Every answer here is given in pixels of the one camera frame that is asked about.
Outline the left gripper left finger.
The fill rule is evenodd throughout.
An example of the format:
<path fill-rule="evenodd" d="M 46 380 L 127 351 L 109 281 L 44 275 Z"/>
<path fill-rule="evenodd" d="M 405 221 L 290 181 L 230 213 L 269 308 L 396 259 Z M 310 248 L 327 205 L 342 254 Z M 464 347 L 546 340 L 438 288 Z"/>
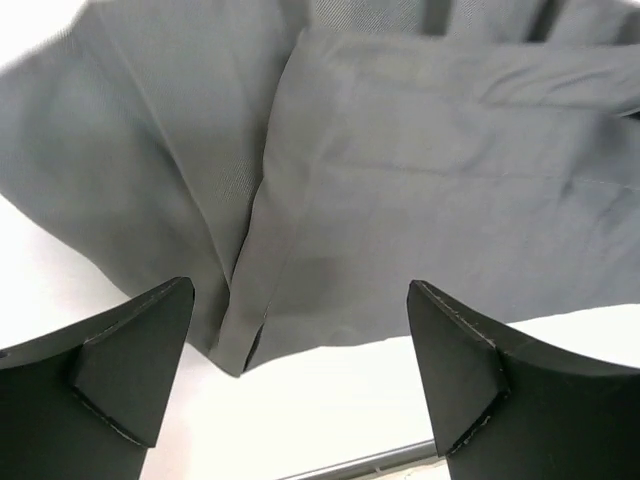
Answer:
<path fill-rule="evenodd" d="M 1 476 L 137 479 L 159 438 L 191 321 L 177 277 L 1 351 Z"/>

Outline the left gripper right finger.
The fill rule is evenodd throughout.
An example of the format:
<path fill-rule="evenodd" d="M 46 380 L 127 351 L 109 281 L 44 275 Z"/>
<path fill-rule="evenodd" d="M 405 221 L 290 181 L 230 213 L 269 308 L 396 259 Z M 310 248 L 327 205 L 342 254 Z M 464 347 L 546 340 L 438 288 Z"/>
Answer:
<path fill-rule="evenodd" d="M 548 344 L 425 281 L 410 284 L 407 311 L 451 478 L 638 478 L 636 368 Z"/>

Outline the grey pleated skirt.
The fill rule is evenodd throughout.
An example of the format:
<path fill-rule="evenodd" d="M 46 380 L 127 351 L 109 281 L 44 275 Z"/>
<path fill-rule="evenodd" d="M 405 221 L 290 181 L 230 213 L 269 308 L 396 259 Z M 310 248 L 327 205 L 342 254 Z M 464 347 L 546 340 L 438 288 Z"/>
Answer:
<path fill-rule="evenodd" d="M 639 299 L 630 1 L 101 1 L 1 75 L 1 192 L 238 376 Z"/>

